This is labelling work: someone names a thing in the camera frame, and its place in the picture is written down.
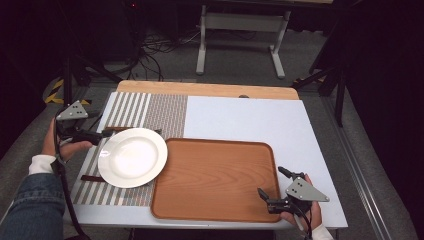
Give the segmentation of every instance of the white plate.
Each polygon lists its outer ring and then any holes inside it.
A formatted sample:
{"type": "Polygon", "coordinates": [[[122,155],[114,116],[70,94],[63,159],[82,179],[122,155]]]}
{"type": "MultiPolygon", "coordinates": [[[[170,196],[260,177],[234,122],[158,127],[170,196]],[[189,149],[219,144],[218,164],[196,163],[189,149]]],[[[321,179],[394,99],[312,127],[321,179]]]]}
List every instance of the white plate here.
{"type": "Polygon", "coordinates": [[[116,187],[138,187],[163,169],[168,148],[163,138],[145,128],[131,128],[112,136],[103,146],[98,167],[103,179],[116,187]]]}

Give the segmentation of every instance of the plate rim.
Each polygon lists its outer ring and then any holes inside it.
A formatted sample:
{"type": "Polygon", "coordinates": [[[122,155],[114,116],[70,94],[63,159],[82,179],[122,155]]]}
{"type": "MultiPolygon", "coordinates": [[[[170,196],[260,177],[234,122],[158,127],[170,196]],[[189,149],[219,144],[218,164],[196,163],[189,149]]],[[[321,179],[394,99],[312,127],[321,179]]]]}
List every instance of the plate rim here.
{"type": "Polygon", "coordinates": [[[97,159],[97,167],[102,178],[110,185],[119,187],[119,188],[134,188],[134,187],[139,187],[143,184],[150,182],[157,175],[159,175],[159,173],[165,167],[167,157],[168,157],[168,148],[167,148],[166,142],[162,138],[162,136],[160,136],[157,132],[148,128],[130,128],[113,135],[102,146],[102,149],[100,150],[99,156],[97,159]],[[116,145],[128,139],[128,137],[125,137],[128,134],[130,134],[131,137],[141,136],[141,137],[149,139],[156,146],[158,150],[157,161],[152,167],[152,169],[147,174],[143,174],[142,176],[138,178],[132,178],[132,179],[121,178],[118,175],[113,174],[113,170],[111,169],[109,164],[109,161],[111,160],[111,154],[107,154],[107,155],[102,154],[104,153],[105,148],[107,149],[113,148],[113,146],[111,147],[110,145],[116,145]]]}

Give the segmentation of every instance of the table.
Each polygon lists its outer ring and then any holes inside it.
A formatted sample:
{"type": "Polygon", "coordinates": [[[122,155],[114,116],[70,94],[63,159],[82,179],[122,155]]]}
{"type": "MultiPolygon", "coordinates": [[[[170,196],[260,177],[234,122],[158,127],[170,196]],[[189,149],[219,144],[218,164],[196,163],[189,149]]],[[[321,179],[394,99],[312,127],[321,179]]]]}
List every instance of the table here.
{"type": "MultiPolygon", "coordinates": [[[[122,81],[107,102],[98,131],[112,125],[152,129],[160,125],[165,139],[184,137],[265,142],[274,151],[276,166],[309,173],[314,185],[330,197],[329,203],[321,204],[324,224],[330,228],[347,227],[305,108],[293,89],[122,81]]],[[[102,144],[104,142],[89,150],[71,192],[75,212],[83,225],[191,229],[292,227],[285,221],[270,224],[156,219],[149,208],[154,182],[135,189],[119,189],[107,183],[79,180],[83,174],[98,174],[96,154],[102,144]]],[[[291,184],[291,180],[282,174],[279,174],[278,181],[280,190],[291,184]]],[[[68,214],[65,214],[65,220],[69,220],[68,214]]]]}
{"type": "MultiPolygon", "coordinates": [[[[295,0],[287,2],[299,2],[309,4],[331,5],[332,0],[295,0]]],[[[202,6],[200,17],[200,46],[197,58],[196,74],[202,75],[205,68],[206,58],[206,29],[244,30],[255,32],[276,32],[275,44],[269,46],[272,61],[278,78],[284,78],[285,73],[281,64],[279,50],[286,32],[290,18],[290,11],[285,11],[283,16],[263,16],[249,14],[231,14],[207,12],[206,5],[202,6]]]]}

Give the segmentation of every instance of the wooden board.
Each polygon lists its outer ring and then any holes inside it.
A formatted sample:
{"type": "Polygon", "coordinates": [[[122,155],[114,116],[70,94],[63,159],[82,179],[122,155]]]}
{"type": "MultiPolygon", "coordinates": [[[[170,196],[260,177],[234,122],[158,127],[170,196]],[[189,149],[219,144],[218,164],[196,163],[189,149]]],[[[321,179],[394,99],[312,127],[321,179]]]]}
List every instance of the wooden board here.
{"type": "Polygon", "coordinates": [[[243,86],[206,83],[121,81],[117,92],[144,92],[189,96],[235,97],[299,100],[297,91],[286,87],[243,86]]]}

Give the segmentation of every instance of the white cuff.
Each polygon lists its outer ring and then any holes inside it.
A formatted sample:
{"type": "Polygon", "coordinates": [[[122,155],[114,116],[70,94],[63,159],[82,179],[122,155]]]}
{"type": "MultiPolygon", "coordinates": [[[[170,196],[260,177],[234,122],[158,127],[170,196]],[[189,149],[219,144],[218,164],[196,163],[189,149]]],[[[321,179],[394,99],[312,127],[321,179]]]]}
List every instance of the white cuff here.
{"type": "Polygon", "coordinates": [[[55,157],[49,155],[37,155],[32,157],[32,163],[29,166],[29,174],[34,173],[53,173],[52,162],[56,160],[55,157]]]}
{"type": "Polygon", "coordinates": [[[314,230],[312,230],[312,239],[314,240],[333,240],[333,236],[331,236],[330,232],[324,225],[319,225],[314,230]]]}

